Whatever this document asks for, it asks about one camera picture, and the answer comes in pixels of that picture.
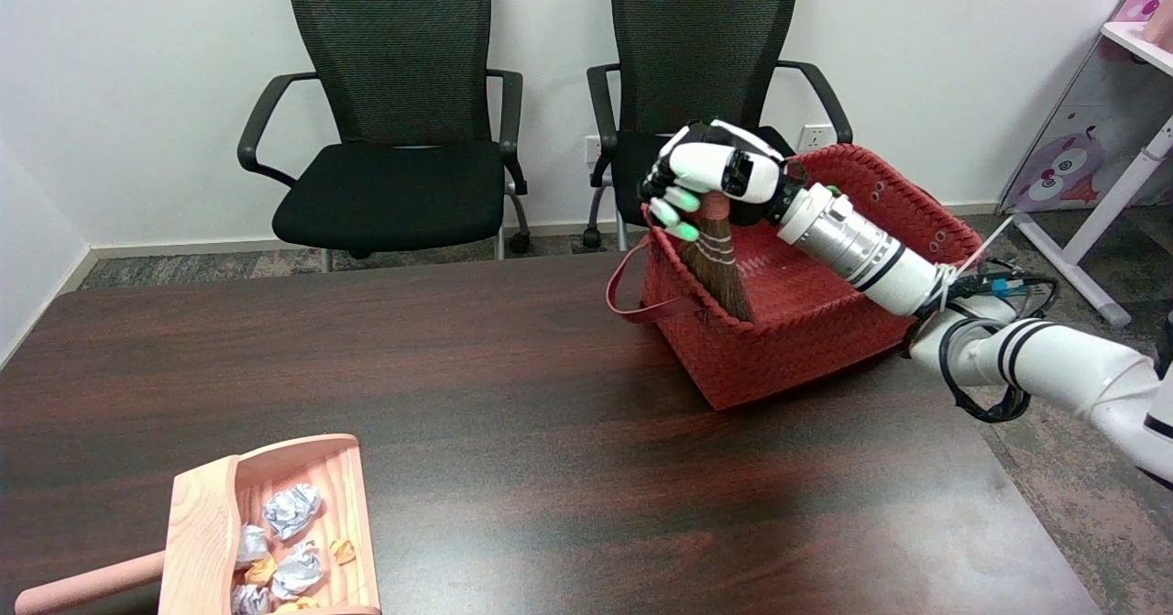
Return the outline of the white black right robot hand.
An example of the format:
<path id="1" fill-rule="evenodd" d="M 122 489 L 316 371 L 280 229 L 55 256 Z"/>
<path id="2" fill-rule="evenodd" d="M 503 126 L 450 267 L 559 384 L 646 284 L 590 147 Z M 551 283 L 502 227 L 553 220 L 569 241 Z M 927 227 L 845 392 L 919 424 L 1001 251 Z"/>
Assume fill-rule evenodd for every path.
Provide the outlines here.
<path id="1" fill-rule="evenodd" d="M 674 131 L 659 148 L 647 175 L 637 185 L 640 204 L 670 236 L 694 243 L 701 231 L 701 202 L 755 207 L 751 224 L 778 225 L 796 194 L 808 184 L 804 164 L 784 158 L 765 140 L 720 119 L 694 121 Z"/>

